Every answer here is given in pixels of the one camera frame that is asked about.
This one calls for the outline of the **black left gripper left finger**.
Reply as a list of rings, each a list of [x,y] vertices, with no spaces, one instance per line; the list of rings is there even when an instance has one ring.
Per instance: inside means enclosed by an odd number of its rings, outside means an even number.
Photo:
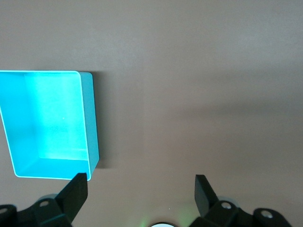
[[[17,210],[13,204],[0,206],[2,227],[71,227],[88,197],[87,174],[78,173],[58,193],[41,197],[33,205]]]

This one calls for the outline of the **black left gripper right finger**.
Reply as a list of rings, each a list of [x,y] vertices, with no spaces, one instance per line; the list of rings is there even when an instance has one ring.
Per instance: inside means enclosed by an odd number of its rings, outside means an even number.
[[[249,214],[227,200],[220,200],[205,175],[195,177],[195,202],[200,216],[192,227],[289,227],[291,224],[279,212],[255,209]]]

